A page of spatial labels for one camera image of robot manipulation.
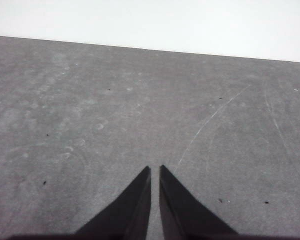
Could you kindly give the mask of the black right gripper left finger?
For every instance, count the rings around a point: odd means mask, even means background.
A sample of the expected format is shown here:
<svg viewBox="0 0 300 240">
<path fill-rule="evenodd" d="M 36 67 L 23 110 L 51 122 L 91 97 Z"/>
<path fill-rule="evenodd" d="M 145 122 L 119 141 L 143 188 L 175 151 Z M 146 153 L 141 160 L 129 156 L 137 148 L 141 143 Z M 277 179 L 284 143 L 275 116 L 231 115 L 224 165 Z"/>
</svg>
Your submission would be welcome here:
<svg viewBox="0 0 300 240">
<path fill-rule="evenodd" d="M 75 232 L 85 237 L 145 237 L 151 211 L 151 169 L 146 166 L 124 191 Z"/>
</svg>

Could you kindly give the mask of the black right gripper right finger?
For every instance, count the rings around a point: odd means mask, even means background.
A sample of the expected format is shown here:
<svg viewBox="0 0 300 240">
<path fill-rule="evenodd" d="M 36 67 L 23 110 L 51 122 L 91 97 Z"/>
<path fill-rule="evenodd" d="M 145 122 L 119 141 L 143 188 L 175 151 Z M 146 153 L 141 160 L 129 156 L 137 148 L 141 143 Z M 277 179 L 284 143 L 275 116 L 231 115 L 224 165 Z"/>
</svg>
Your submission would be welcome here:
<svg viewBox="0 0 300 240">
<path fill-rule="evenodd" d="M 159 207 L 165 237 L 229 237 L 238 233 L 201 204 L 165 166 L 159 169 Z"/>
</svg>

